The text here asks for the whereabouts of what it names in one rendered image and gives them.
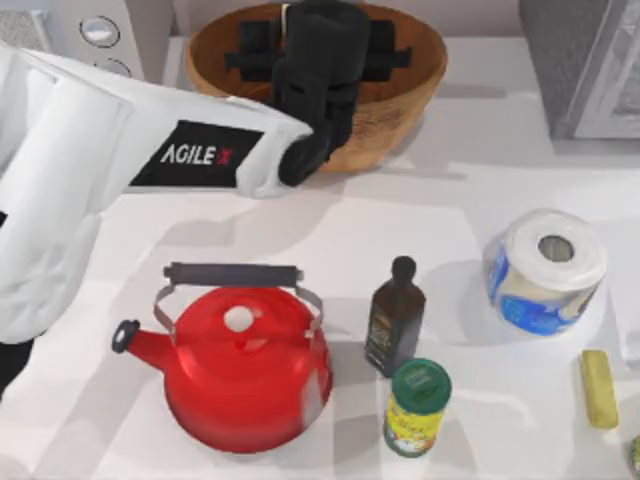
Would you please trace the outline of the red kettle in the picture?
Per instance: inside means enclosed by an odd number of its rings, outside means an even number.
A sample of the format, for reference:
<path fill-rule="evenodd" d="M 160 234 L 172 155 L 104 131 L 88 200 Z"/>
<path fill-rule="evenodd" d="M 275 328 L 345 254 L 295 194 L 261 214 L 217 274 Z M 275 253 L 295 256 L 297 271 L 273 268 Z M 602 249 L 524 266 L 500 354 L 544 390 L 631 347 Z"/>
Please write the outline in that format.
<path fill-rule="evenodd" d="M 333 387 L 323 302 L 295 266 L 172 262 L 153 315 L 122 321 L 111 348 L 161 371 L 168 407 L 193 438 L 257 453 L 301 435 Z"/>

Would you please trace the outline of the dark glass bottle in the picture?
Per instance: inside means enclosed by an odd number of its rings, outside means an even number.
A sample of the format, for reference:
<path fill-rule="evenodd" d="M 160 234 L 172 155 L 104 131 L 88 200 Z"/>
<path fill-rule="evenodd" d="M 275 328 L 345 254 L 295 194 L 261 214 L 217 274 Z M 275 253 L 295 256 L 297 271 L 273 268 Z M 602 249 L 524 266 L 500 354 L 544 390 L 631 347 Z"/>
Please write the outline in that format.
<path fill-rule="evenodd" d="M 412 358 L 417 348 L 426 296 L 414 283 L 416 270 L 412 257 L 396 257 L 390 279 L 372 296 L 364 354 L 386 378 Z"/>

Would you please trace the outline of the large round microwave knob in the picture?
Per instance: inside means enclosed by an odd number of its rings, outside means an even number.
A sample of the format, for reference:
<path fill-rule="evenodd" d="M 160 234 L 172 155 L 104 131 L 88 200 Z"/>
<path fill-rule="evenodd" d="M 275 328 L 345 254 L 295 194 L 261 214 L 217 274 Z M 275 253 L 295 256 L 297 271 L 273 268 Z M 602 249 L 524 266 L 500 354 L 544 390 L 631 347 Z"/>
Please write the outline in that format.
<path fill-rule="evenodd" d="M 84 18 L 79 23 L 81 37 L 91 46 L 112 48 L 121 37 L 118 25 L 106 16 Z"/>

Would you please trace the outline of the small round microwave knob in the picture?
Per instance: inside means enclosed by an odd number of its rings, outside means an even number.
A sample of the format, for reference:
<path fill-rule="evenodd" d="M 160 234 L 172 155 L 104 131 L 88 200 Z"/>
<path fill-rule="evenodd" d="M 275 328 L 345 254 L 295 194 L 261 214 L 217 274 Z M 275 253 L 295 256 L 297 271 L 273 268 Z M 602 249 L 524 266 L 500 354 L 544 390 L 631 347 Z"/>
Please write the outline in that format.
<path fill-rule="evenodd" d="M 93 66 L 101 70 L 117 74 L 126 78 L 132 78 L 133 74 L 131 69 L 122 61 L 114 58 L 106 58 L 97 60 L 93 63 Z"/>

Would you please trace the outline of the wooden bowl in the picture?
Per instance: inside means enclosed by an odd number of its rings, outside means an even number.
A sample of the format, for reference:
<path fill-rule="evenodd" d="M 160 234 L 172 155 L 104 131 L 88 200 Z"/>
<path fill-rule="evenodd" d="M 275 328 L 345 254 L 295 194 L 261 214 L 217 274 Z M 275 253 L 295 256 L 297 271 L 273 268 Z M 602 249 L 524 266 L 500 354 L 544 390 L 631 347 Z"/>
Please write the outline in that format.
<path fill-rule="evenodd" d="M 390 21 L 393 39 L 401 50 L 411 50 L 407 68 L 394 70 L 383 82 L 364 82 L 359 89 L 353 132 L 337 149 L 322 172 L 354 173 L 370 170 L 410 133 L 442 80 L 448 63 L 444 41 L 437 31 L 413 16 L 370 3 L 357 4 L 371 20 Z M 186 70 L 195 89 L 216 97 L 229 95 L 264 101 L 271 87 L 247 82 L 238 71 L 227 72 L 226 51 L 239 46 L 237 26 L 242 21 L 279 17 L 282 6 L 263 3 L 239 8 L 206 24 L 194 33 L 186 47 Z"/>

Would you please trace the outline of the green-lidded seasoning jar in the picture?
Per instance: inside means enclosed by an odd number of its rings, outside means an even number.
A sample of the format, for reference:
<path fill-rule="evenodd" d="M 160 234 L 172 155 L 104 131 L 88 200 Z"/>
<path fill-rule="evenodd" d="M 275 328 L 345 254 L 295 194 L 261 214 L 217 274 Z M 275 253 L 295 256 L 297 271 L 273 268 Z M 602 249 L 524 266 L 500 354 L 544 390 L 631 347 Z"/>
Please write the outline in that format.
<path fill-rule="evenodd" d="M 404 362 L 391 377 L 383 436 L 394 452 L 407 458 L 425 455 L 435 444 L 452 394 L 447 371 L 433 360 Z"/>

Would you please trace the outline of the yellow butter stick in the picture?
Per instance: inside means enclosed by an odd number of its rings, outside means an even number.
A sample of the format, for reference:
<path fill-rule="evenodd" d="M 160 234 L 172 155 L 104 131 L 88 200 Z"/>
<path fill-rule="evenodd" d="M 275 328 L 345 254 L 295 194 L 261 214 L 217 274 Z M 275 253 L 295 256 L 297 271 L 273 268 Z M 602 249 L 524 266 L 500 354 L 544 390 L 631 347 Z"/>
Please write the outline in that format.
<path fill-rule="evenodd" d="M 579 362 L 586 413 L 590 424 L 605 430 L 616 428 L 619 424 L 619 415 L 607 353 L 603 350 L 584 350 Z"/>

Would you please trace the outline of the grey cabinet door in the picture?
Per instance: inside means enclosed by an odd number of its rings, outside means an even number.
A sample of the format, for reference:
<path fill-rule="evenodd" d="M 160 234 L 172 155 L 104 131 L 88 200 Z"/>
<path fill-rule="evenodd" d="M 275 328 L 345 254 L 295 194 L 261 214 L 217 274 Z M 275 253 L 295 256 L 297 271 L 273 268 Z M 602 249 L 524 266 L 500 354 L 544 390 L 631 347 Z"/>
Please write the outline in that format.
<path fill-rule="evenodd" d="M 579 106 L 577 138 L 640 139 L 640 0 L 609 0 Z"/>

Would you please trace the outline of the pale microwave oven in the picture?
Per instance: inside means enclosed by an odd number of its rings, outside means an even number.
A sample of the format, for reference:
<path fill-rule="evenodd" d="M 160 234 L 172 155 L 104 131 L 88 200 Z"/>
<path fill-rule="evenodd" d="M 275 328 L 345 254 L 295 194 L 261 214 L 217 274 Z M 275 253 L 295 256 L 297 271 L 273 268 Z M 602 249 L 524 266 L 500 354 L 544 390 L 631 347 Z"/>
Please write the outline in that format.
<path fill-rule="evenodd" d="M 0 10 L 26 12 L 48 53 L 92 66 L 114 58 L 131 69 L 132 78 L 163 80 L 175 18 L 172 0 L 0 0 Z M 118 25 L 121 37 L 112 48 L 91 46 L 81 37 L 80 21 L 94 16 Z"/>

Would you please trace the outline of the wrapped white paper roll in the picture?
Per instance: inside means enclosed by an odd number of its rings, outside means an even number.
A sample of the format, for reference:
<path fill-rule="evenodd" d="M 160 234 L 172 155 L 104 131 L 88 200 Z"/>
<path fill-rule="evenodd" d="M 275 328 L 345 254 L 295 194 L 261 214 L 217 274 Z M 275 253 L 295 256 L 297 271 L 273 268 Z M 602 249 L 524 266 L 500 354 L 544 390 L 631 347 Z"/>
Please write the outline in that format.
<path fill-rule="evenodd" d="M 555 336 L 580 320 L 607 267 L 607 250 L 592 224 L 536 209 L 507 227 L 488 275 L 488 298 L 511 325 Z"/>

